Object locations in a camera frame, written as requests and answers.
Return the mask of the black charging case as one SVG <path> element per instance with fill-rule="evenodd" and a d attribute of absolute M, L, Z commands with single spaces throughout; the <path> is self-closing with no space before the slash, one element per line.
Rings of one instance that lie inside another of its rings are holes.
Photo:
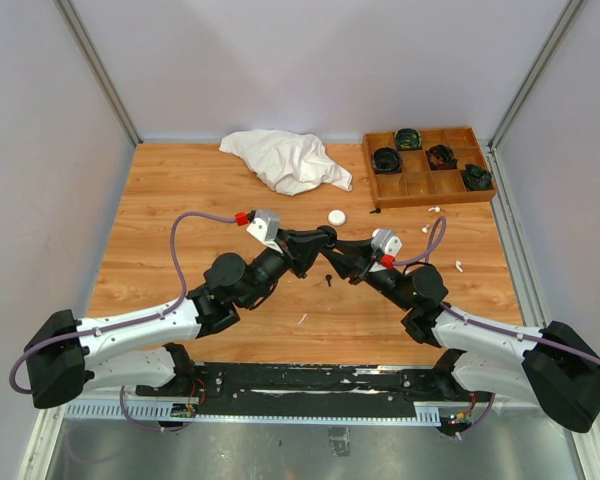
<path fill-rule="evenodd" d="M 318 227 L 317 230 L 326 238 L 324 247 L 333 250 L 336 247 L 336 242 L 338 240 L 336 230 L 328 225 L 322 225 Z"/>

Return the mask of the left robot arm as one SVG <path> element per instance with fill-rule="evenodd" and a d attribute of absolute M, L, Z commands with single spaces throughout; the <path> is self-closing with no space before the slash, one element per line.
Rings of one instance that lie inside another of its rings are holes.
<path fill-rule="evenodd" d="M 258 308 L 287 272 L 303 278 L 320 250 L 335 240 L 330 227 L 279 230 L 251 262 L 233 252 L 218 256 L 199 287 L 173 301 L 110 317 L 78 319 L 54 312 L 25 345 L 28 392 L 37 409 L 63 405 L 94 385 L 96 366 L 160 342 L 218 334 Z"/>

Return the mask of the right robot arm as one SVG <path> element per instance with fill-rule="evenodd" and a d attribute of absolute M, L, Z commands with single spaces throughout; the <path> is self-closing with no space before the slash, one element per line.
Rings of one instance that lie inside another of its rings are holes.
<path fill-rule="evenodd" d="M 322 253 L 337 274 L 365 283 L 405 311 L 405 331 L 445 351 L 433 375 L 446 400 L 485 392 L 540 407 L 559 425 L 586 433 L 600 413 L 600 357 L 569 325 L 520 327 L 473 315 L 445 298 L 427 255 L 398 261 L 400 240 L 336 241 Z"/>

